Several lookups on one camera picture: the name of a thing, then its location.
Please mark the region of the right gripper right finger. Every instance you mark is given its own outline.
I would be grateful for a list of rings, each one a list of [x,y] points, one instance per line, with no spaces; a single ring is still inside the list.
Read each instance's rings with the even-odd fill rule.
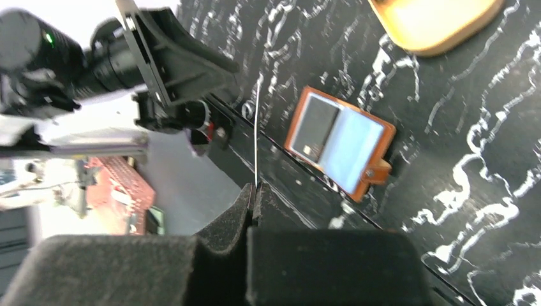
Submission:
[[[256,188],[247,230],[249,305],[432,305],[417,250],[380,229],[275,228],[265,220],[274,194]]]

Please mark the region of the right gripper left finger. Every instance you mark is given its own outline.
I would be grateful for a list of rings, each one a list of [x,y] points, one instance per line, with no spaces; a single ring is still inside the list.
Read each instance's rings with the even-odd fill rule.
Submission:
[[[255,188],[190,236],[54,236],[24,260],[2,305],[244,305]]]

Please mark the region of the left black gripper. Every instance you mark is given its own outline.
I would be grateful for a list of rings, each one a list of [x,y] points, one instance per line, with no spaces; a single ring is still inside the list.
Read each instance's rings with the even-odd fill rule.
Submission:
[[[220,126],[220,115],[205,98],[226,87],[239,65],[192,37],[170,8],[141,9],[134,1],[116,5],[147,86],[135,96],[136,125],[162,133]]]

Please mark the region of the brown leather card holder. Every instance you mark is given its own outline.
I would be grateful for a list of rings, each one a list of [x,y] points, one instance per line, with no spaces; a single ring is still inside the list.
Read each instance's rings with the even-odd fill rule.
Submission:
[[[340,111],[318,163],[291,149],[295,127],[310,94],[333,100]],[[382,185],[392,169],[384,160],[396,134],[393,124],[315,88],[303,88],[284,143],[285,150],[328,176],[353,201],[359,202],[369,186]]]

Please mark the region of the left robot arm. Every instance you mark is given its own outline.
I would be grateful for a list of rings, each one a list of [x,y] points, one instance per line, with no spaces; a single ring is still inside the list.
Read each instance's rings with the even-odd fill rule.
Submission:
[[[1,73],[11,92],[1,113],[47,119],[84,99],[145,85],[136,124],[162,133],[229,133],[234,120],[215,92],[239,66],[190,35],[168,8],[119,1],[121,18],[100,24],[89,49],[22,9],[1,14]]]

